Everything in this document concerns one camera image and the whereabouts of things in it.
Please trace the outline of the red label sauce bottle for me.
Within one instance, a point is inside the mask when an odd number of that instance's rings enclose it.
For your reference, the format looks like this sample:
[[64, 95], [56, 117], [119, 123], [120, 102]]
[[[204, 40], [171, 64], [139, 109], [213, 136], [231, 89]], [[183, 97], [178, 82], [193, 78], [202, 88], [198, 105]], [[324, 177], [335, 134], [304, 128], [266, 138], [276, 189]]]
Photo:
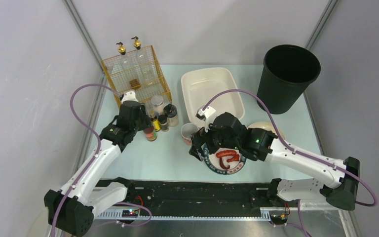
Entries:
[[157, 133], [153, 126], [144, 129], [143, 133], [148, 141], [152, 142], [157, 139]]

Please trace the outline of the white lid spice jar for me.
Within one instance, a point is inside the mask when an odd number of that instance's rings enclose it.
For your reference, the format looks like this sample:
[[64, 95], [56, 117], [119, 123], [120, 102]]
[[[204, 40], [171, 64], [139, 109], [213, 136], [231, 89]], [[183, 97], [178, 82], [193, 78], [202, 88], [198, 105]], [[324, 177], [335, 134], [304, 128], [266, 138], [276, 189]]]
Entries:
[[161, 95], [155, 95], [151, 98], [151, 105], [157, 115], [164, 114], [165, 101]]

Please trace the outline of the dark sauce glass bottle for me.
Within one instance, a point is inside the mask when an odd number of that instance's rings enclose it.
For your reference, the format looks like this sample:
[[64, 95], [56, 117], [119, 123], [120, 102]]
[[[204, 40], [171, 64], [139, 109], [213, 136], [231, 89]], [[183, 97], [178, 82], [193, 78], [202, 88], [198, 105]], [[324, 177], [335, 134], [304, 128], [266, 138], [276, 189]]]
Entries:
[[127, 54], [127, 50], [122, 42], [118, 45], [119, 55], [107, 58], [104, 64], [109, 72], [110, 79], [118, 92], [128, 90], [138, 90], [141, 83], [135, 68], [135, 63]]

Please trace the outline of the clear glass oil bottle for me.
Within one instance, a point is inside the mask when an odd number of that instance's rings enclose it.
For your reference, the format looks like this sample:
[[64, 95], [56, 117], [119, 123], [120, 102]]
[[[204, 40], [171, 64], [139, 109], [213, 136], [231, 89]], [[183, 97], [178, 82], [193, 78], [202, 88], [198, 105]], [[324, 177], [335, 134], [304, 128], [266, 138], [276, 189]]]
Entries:
[[156, 71], [151, 64], [150, 56], [146, 51], [142, 50], [142, 43], [137, 36], [132, 37], [133, 46], [136, 48], [136, 59], [139, 64], [140, 72], [143, 76], [144, 82], [150, 86], [154, 84], [154, 80], [157, 77]]

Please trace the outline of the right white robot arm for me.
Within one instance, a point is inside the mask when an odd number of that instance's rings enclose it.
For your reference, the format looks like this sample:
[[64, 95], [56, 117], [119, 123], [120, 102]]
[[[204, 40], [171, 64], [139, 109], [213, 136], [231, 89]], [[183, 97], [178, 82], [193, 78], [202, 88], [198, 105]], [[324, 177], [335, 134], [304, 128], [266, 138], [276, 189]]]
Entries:
[[276, 178], [268, 198], [276, 203], [293, 200], [325, 200], [338, 209], [353, 211], [358, 203], [360, 161], [353, 157], [329, 158], [288, 144], [272, 131], [247, 128], [230, 113], [216, 117], [191, 136], [189, 154], [200, 161], [207, 152], [237, 151], [252, 161], [278, 163], [310, 176], [294, 180]]

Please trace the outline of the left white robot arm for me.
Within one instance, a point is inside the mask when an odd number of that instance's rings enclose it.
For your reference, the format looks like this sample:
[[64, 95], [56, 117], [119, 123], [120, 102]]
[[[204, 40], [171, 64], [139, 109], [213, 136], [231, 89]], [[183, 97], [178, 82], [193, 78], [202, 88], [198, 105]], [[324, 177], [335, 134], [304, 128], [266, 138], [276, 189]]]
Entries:
[[87, 158], [74, 176], [60, 190], [49, 190], [44, 196], [48, 223], [76, 237], [84, 236], [93, 221], [117, 202], [125, 200], [128, 187], [114, 182], [94, 192], [94, 188], [111, 163], [133, 141], [136, 133], [151, 126], [143, 103], [125, 101], [118, 115], [97, 135], [94, 154]]

